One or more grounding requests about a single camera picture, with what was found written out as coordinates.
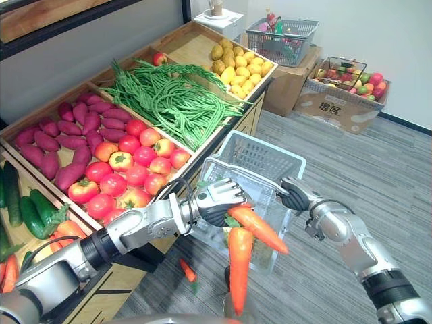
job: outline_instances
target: grey basket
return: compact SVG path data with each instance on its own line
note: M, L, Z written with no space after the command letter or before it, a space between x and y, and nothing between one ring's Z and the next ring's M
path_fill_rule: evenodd
M279 65L298 66L311 45L319 22L316 20L282 20L283 30L290 29L290 34L275 34L259 30L259 25L266 21L267 19L263 18L246 30L249 49Z
M277 201L276 193L283 192L279 186L285 176L301 178L306 160L238 131L231 131L219 152L205 159L200 180L214 182L231 178L252 197L255 211L283 237L292 211ZM200 220L192 235L204 243L228 255L227 235L220 227ZM255 240L250 268L270 274L276 262L277 252Z

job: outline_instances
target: robotic hand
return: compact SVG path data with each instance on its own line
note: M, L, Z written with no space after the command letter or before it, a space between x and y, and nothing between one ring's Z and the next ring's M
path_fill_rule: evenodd
M283 205L308 211L306 232L320 241L327 237L357 276L377 309L382 324L432 323L432 309L417 294L388 251L370 235L365 223L346 205L324 199L294 178L284 178Z
M107 227L74 241L21 274L14 291L0 296L0 323L39 323L73 298L80 282L94 277L117 255L155 238L189 234L200 217L223 225L225 212L247 200L237 183L224 179L198 189L191 199L179 200L170 194L167 200L129 209Z

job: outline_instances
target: cardboard box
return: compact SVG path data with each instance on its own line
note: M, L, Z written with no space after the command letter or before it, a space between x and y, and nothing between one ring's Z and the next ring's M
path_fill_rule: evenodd
M317 65L308 76L294 110L347 132L359 134L385 107L391 82L386 80L385 94L378 101L372 101L313 80L315 70L320 66L321 64Z
M314 69L321 53L320 47L310 47L298 67L279 66L271 76L263 109L279 116L288 116L294 108L304 81Z

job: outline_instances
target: cucumber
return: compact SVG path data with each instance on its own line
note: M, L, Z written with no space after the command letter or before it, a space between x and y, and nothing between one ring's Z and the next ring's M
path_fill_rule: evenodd
M53 214L58 209L37 189L30 191L30 199L36 206L40 220L44 226L51 224Z
M20 187L18 186L18 172L15 167L9 162L5 162L3 167L3 181L7 184L6 205L9 213L9 222L12 227L17 227L22 224L22 216L20 212Z
M39 217L38 211L34 203L29 196L23 196L20 200L20 210L21 215L24 218L24 223L26 224L30 233L36 236L40 240L44 240L48 237L44 233L44 225Z

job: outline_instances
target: carrot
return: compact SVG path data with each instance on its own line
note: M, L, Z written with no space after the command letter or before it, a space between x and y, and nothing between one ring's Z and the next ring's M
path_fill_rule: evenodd
M55 239L55 236L54 235L51 235L50 237L49 237L49 239L50 240L54 240ZM60 242L53 242L53 243L51 243L50 245L49 245L49 247L51 248L51 252L52 253L56 253L58 250L61 250L61 244L60 244Z
M57 231L61 236L73 235L79 238L86 238L87 235L80 229L74 221L64 221L57 227Z
M9 255L6 261L5 278L1 285L1 292L11 292L18 279L18 260L14 254Z
M250 207L233 207L228 210L228 214L272 249L280 253L288 253L288 247L285 245L284 241L277 236L276 232L273 231L269 224L263 221Z
M190 281L190 282L194 282L196 280L196 274L195 272L189 267L189 265L186 263L185 260L180 259L180 266L182 267L184 274L186 275L186 278Z
M242 227L234 227L229 233L229 290L231 291L234 310L238 316L243 313L246 302L253 242L253 234Z

